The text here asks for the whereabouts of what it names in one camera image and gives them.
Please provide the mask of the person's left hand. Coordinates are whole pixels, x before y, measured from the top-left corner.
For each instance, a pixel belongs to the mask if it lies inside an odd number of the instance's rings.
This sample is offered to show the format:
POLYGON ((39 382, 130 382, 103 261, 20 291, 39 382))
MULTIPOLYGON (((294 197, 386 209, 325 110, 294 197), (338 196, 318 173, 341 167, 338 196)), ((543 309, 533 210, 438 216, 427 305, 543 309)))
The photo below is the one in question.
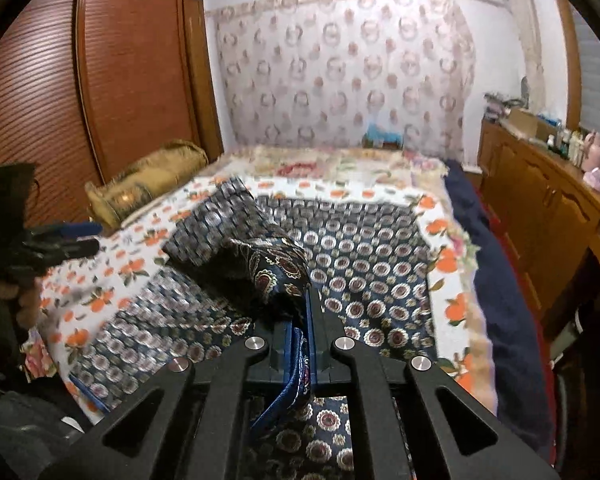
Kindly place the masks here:
POLYGON ((0 317, 5 315, 23 330, 30 330, 40 316, 41 295, 42 278, 27 286, 0 282, 0 317))

